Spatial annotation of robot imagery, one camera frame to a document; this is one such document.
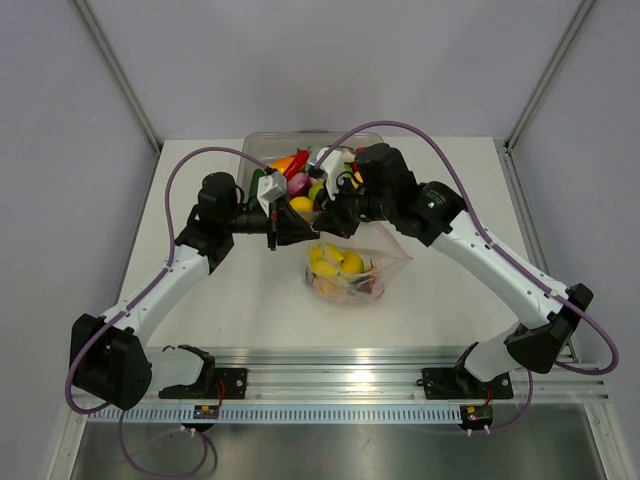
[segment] wall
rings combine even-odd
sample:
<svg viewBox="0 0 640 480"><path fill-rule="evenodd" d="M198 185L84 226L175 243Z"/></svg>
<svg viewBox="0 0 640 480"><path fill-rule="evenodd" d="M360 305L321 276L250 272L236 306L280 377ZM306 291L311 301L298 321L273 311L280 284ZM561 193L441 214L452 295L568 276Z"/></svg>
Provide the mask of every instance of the wall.
<svg viewBox="0 0 640 480"><path fill-rule="evenodd" d="M0 470L33 479L71 325L113 302L154 160L69 2L4 2L0 52Z"/></svg>
<svg viewBox="0 0 640 480"><path fill-rule="evenodd" d="M505 136L578 0L91 0L164 138Z"/></svg>
<svg viewBox="0 0 640 480"><path fill-rule="evenodd" d="M566 282L594 290L591 311L620 347L607 386L636 462L639 25L637 1L599 2L516 150L550 264ZM586 326L578 346L586 360L609 359Z"/></svg>

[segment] red pepper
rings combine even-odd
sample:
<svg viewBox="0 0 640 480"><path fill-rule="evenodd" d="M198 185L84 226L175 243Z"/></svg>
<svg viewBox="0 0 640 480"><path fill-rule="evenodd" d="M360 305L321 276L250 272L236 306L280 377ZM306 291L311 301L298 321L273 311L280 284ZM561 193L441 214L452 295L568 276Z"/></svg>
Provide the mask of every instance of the red pepper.
<svg viewBox="0 0 640 480"><path fill-rule="evenodd" d="M283 173L287 181L291 180L291 177L302 170L302 167L307 163L307 160L309 160L309 150L298 150L296 156L293 157L293 162L289 164Z"/></svg>

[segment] clear plastic bag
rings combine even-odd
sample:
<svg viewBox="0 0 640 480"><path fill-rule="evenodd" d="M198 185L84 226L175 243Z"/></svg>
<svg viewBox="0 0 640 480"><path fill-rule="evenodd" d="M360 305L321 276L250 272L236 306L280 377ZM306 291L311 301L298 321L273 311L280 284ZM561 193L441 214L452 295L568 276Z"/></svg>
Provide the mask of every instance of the clear plastic bag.
<svg viewBox="0 0 640 480"><path fill-rule="evenodd" d="M306 251L305 282L319 295L342 303L371 303L412 257L379 223L363 224L343 239L323 234Z"/></svg>

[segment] tabletop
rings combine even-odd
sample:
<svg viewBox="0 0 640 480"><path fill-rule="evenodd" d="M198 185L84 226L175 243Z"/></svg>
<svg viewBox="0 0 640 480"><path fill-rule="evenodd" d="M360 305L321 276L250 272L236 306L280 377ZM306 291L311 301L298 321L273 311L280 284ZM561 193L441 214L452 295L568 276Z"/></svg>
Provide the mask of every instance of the tabletop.
<svg viewBox="0 0 640 480"><path fill-rule="evenodd" d="M435 138L458 171L480 218L502 241L526 257L500 160L490 137ZM419 138L388 137L419 182L453 182L431 148ZM242 139L169 140L164 144L123 284L132 292L168 254L163 195L176 163L204 146L242 149ZM225 171L237 176L239 159L206 153L188 162L174 182L171 206L176 232L185 225L202 179ZM413 257L370 305L344 305L319 297L304 283L308 245L268 250L262 235L236 235L218 269L175 306L149 346L187 343L199 347L413 348L467 346L516 322L487 287L454 261L398 235Z"/></svg>

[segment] plastic bin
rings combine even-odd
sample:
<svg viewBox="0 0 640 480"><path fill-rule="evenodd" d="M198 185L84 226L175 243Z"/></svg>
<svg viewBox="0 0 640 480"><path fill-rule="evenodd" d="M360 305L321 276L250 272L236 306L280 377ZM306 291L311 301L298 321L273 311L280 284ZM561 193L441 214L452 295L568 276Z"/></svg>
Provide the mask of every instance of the plastic bin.
<svg viewBox="0 0 640 480"><path fill-rule="evenodd" d="M254 156L265 163L272 163L279 158L296 153L297 149L327 147L335 142L344 132L329 132L325 130L301 130L299 132L280 133L252 133L244 140L242 151ZM361 132L346 142L344 146L351 148L368 147L382 142L382 137L376 133ZM249 193L251 177L256 166L243 160L238 171L238 185Z"/></svg>

